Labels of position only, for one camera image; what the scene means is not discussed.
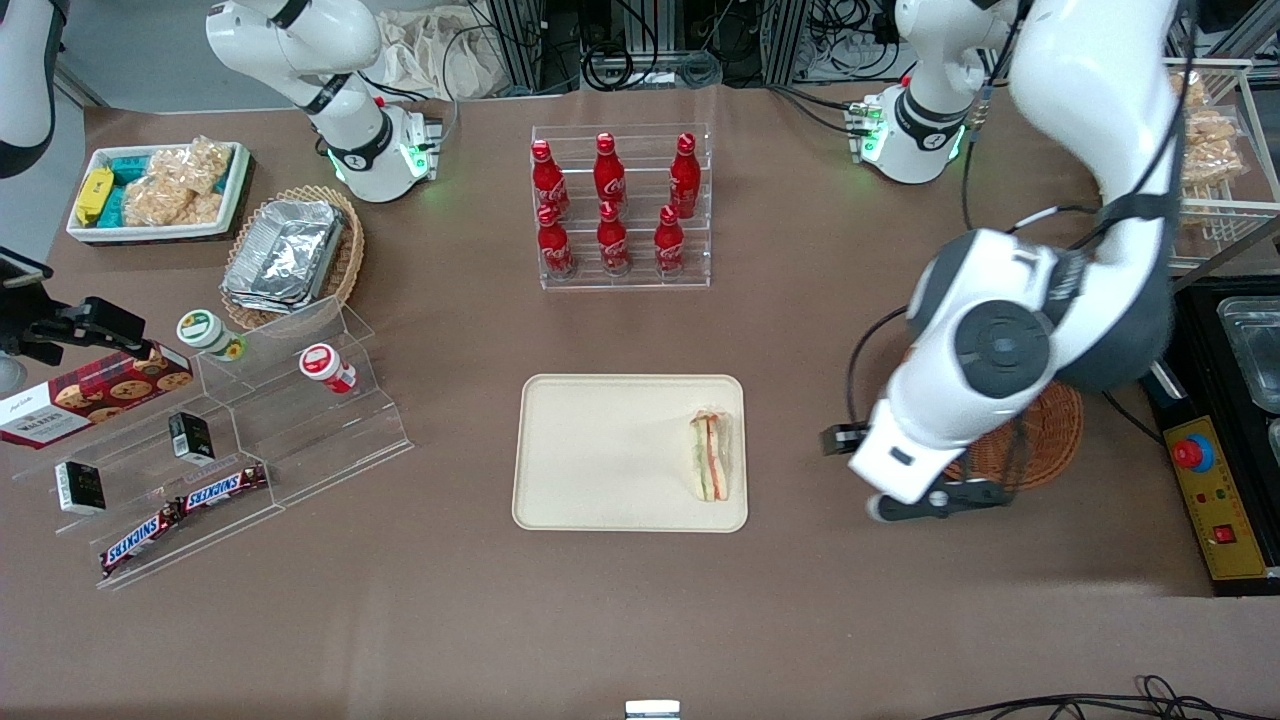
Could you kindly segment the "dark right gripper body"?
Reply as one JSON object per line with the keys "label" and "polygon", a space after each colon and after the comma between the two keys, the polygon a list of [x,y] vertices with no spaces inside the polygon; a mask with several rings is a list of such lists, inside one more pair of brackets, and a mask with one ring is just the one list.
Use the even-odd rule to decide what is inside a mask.
{"label": "dark right gripper body", "polygon": [[61,363],[61,347],[32,336],[33,328],[58,319],[59,304],[44,288],[44,270],[20,261],[3,249],[1,346],[9,356],[27,357],[47,366]]}

